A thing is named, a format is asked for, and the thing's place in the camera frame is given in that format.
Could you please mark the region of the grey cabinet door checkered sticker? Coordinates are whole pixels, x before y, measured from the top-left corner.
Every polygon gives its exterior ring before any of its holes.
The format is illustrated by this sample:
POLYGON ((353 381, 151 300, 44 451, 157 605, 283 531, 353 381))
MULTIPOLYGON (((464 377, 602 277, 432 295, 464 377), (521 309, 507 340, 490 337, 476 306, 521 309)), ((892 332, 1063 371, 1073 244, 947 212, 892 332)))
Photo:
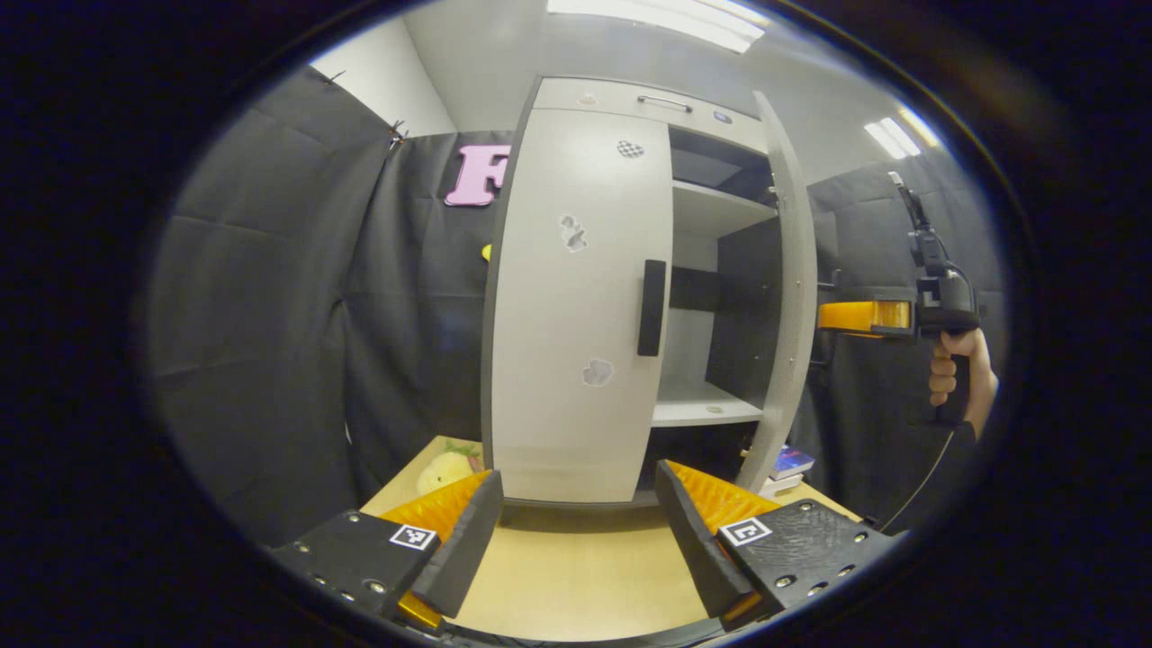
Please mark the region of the grey cabinet door checkered sticker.
POLYGON ((531 111, 490 325, 490 443, 508 497, 632 500, 662 377, 670 253, 668 127, 531 111))

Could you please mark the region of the large ceiling light panel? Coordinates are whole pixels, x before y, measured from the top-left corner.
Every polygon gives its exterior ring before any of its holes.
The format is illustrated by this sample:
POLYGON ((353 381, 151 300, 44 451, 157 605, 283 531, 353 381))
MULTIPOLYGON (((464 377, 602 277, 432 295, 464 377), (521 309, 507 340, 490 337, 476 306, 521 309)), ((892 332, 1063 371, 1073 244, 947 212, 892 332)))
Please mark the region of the large ceiling light panel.
POLYGON ((733 0, 547 0, 546 12, 658 27, 736 54, 770 27, 770 18, 733 0))

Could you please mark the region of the black backdrop cloth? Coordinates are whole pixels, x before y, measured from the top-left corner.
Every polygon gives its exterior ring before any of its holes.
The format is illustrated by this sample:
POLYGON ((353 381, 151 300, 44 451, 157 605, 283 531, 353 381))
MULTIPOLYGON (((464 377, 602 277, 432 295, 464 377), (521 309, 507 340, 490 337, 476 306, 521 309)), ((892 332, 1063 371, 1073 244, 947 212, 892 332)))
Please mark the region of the black backdrop cloth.
POLYGON ((407 140, 382 161, 343 282, 344 412, 357 497, 437 436, 482 440, 482 324, 495 205, 452 206, 467 145, 508 129, 407 140))

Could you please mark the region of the white cabinet shelf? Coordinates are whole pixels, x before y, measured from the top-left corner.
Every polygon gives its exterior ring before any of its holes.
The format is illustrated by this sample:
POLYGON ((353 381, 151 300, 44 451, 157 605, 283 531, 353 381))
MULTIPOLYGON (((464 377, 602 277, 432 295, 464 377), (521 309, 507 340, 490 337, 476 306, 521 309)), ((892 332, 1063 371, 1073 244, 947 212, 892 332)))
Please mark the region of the white cabinet shelf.
POLYGON ((761 409, 704 379, 664 376, 652 428, 737 424, 761 421, 761 409))
POLYGON ((773 221, 775 208, 745 199, 732 193, 673 180, 673 229, 695 238, 720 239, 773 221))

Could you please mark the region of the small ceiling light panel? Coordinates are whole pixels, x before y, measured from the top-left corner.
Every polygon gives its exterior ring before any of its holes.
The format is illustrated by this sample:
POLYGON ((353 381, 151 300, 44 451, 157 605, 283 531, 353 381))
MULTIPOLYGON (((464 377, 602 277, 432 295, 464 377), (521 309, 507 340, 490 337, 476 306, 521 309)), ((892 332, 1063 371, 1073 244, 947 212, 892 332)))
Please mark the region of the small ceiling light panel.
POLYGON ((863 128, 895 160, 918 157, 942 146, 933 127, 909 108, 900 108, 896 116, 885 116, 863 128))

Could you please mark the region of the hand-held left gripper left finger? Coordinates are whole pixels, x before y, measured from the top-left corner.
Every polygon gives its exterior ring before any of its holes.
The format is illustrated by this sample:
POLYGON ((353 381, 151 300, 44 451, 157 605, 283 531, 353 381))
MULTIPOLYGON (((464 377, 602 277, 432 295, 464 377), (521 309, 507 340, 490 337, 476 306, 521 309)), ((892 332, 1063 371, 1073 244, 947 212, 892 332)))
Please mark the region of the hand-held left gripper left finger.
POLYGON ((343 606, 435 631, 464 606, 503 503, 488 469, 382 514, 340 512, 270 553, 343 606))

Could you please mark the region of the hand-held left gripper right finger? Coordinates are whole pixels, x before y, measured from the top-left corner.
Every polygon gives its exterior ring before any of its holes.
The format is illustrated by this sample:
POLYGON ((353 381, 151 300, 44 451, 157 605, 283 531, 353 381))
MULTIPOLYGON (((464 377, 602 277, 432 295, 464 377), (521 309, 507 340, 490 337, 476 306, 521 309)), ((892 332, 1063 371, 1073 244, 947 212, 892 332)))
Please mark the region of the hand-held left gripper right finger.
POLYGON ((851 582, 896 545, 812 498, 780 505, 684 464, 655 464, 657 500, 707 615, 737 630, 851 582))

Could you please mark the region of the blue book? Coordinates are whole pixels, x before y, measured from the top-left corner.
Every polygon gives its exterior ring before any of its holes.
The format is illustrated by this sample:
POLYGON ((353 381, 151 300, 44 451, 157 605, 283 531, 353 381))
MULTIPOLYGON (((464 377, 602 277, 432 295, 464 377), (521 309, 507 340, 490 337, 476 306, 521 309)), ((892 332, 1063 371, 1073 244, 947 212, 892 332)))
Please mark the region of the blue book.
POLYGON ((775 459, 775 464, 770 472, 770 477, 780 481, 794 475, 803 474, 814 467, 814 458, 801 449, 785 444, 775 459))

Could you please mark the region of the yellow plush toy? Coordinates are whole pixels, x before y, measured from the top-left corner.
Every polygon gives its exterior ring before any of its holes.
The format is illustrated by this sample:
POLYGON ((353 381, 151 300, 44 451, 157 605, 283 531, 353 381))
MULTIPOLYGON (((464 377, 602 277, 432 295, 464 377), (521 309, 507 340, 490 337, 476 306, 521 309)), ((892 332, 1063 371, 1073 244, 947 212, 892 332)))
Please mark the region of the yellow plush toy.
POLYGON ((484 468, 482 446, 470 440, 453 440, 446 438, 444 447, 432 455, 427 467, 417 476, 416 489, 419 496, 444 489, 461 480, 473 476, 484 468))

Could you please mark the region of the grey double-door shoe cabinet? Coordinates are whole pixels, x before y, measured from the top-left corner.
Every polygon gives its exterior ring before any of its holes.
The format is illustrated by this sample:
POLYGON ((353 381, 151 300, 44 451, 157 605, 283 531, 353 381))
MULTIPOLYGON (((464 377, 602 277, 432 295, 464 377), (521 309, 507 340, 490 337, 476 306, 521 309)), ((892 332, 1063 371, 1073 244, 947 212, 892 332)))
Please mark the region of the grey double-door shoe cabinet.
MULTIPOLYGON (((626 80, 609 80, 641 85, 626 80)), ((487 466, 498 470, 492 461, 490 430, 490 361, 491 325, 494 311, 495 291, 493 286, 495 249, 502 238, 507 193, 515 169, 518 146, 526 127, 540 80, 526 95, 520 123, 516 127, 508 171, 495 216, 492 257, 487 276, 486 303, 484 312, 484 337, 482 337, 482 440, 484 440, 487 466)), ((669 86, 658 89, 676 92, 669 86)), ((733 108, 741 114, 760 119, 751 91, 752 111, 742 111, 723 103, 707 100, 698 95, 687 95, 733 108)), ((752 199, 776 209, 776 195, 772 183, 772 171, 766 153, 746 150, 738 145, 712 140, 712 137, 665 123, 670 135, 670 184, 673 180, 703 184, 704 187, 752 199)), ((687 233, 673 232, 670 253, 670 281, 668 282, 668 308, 662 330, 661 377, 674 376, 688 379, 704 379, 764 410, 770 372, 775 354, 780 312, 780 253, 781 233, 776 219, 760 223, 729 234, 728 238, 695 238, 687 233)), ((521 506, 547 506, 548 508, 624 508, 647 506, 654 498, 654 464, 668 454, 670 446, 682 443, 688 431, 706 438, 734 440, 738 431, 751 434, 750 447, 759 421, 737 424, 698 427, 651 427, 647 449, 639 472, 634 497, 628 503, 602 505, 536 503, 510 498, 521 506)), ((733 475, 738 477, 744 459, 732 461, 733 475)))

